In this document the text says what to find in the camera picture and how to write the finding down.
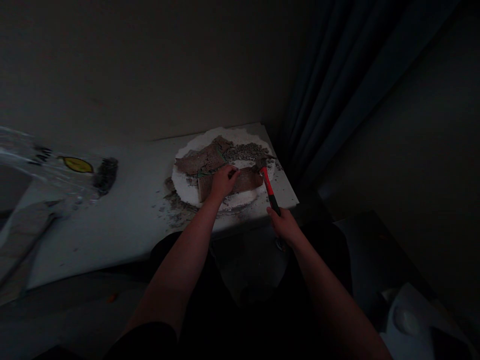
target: yellow sticker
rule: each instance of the yellow sticker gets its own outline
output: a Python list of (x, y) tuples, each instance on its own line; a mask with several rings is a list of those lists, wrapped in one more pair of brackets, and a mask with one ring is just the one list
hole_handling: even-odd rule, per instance
[(76, 158), (76, 157), (63, 157), (60, 156), (60, 159), (63, 160), (63, 163), (73, 171), (77, 173), (93, 173), (94, 168), (85, 160)]

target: hammer head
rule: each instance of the hammer head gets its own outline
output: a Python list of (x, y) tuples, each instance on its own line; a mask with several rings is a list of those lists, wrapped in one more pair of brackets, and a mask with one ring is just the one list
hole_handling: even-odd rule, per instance
[(262, 155), (261, 157), (256, 159), (255, 165), (252, 166), (252, 170), (256, 173), (259, 173), (262, 168), (267, 166), (268, 159), (276, 159), (276, 157), (268, 154)]

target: white table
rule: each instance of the white table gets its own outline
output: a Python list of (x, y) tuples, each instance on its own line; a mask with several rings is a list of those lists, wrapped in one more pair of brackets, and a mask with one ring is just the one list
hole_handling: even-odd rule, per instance
[[(273, 150), (265, 127), (259, 122), (239, 126), (257, 134)], [(110, 193), (95, 206), (80, 208), (68, 218), (57, 220), (41, 240), (27, 289), (63, 278), (144, 259), (171, 229), (159, 218), (158, 204), (168, 193), (164, 186), (172, 174), (175, 155), (195, 135), (110, 147), (97, 151), (118, 159), (118, 173)], [(299, 201), (285, 173), (276, 171), (272, 181), (278, 204), (293, 208)], [(39, 181), (33, 181), (15, 211), (62, 194)], [(239, 232), (265, 221), (267, 195), (260, 196), (238, 215), (215, 221), (213, 236)], [(0, 246), (7, 239), (10, 220), (0, 233)]]

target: forearm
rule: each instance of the forearm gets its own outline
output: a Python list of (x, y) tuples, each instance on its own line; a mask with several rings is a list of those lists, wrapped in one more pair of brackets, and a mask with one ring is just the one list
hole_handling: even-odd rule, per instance
[(221, 198), (214, 197), (209, 197), (204, 202), (161, 263), (151, 285), (175, 289), (190, 297), (207, 258), (212, 229), (221, 203)]
[(123, 333), (151, 321), (169, 324), (180, 336), (185, 310), (202, 272), (222, 198), (209, 197), (155, 272)]
[(391, 359), (370, 321), (304, 235), (293, 251), (319, 323), (337, 341), (339, 352), (352, 359)]

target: hand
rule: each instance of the hand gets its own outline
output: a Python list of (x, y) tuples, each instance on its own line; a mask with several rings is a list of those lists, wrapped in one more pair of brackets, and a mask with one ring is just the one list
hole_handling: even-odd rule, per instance
[(267, 207), (266, 212), (271, 218), (271, 226), (275, 234), (285, 240), (290, 247), (293, 247), (299, 241), (306, 240), (304, 233), (300, 230), (290, 211), (281, 207), (281, 216), (278, 216), (271, 207)]
[(223, 201), (232, 192), (240, 170), (232, 165), (225, 165), (213, 175), (209, 198)]

